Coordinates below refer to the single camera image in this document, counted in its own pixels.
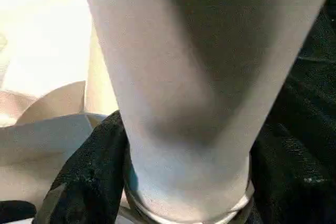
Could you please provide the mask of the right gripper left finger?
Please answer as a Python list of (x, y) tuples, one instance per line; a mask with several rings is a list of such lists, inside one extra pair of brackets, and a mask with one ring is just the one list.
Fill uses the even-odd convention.
[(70, 156), (39, 209), (39, 223), (115, 223), (128, 139), (119, 111)]

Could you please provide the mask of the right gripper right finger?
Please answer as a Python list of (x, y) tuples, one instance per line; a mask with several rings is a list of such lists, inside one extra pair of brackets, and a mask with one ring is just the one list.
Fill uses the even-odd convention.
[(280, 125), (261, 128), (251, 165), (254, 198), (264, 223), (335, 223), (335, 181)]

